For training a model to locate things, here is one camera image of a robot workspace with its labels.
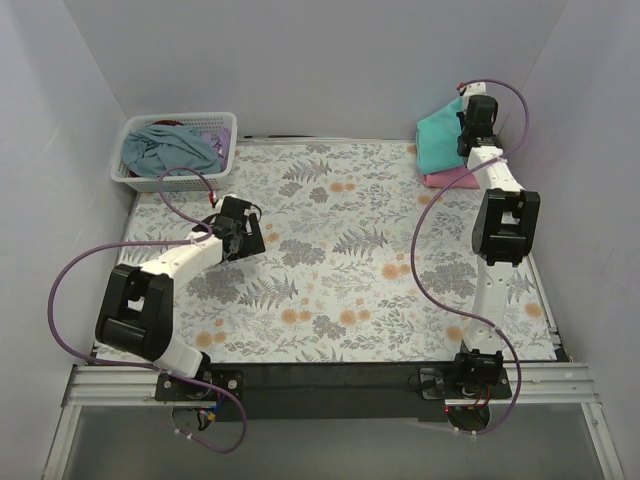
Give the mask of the teal t-shirt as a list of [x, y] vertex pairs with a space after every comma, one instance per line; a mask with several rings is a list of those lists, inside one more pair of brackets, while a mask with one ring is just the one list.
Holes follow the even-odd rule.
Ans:
[[415, 145], [417, 167], [423, 175], [430, 175], [464, 165], [457, 153], [461, 126], [462, 98], [452, 100], [445, 107], [417, 122]]

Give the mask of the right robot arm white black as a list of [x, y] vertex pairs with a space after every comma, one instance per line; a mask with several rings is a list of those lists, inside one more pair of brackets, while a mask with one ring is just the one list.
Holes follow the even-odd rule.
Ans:
[[486, 395], [506, 382], [506, 342], [499, 333], [510, 284], [532, 249], [541, 198], [525, 189], [508, 167], [493, 132], [497, 100], [487, 94], [472, 94], [463, 106], [458, 154], [466, 160], [483, 198], [471, 237], [478, 260], [473, 322], [455, 357], [452, 383], [460, 395], [471, 398]]

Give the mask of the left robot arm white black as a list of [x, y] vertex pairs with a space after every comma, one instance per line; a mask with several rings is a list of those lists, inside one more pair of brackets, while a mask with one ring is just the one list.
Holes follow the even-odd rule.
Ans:
[[193, 400], [213, 386], [205, 354], [173, 332], [174, 297], [205, 270], [266, 251], [255, 204], [226, 195], [214, 213], [180, 244], [140, 265], [112, 270], [95, 334], [98, 342], [178, 374], [178, 387]]

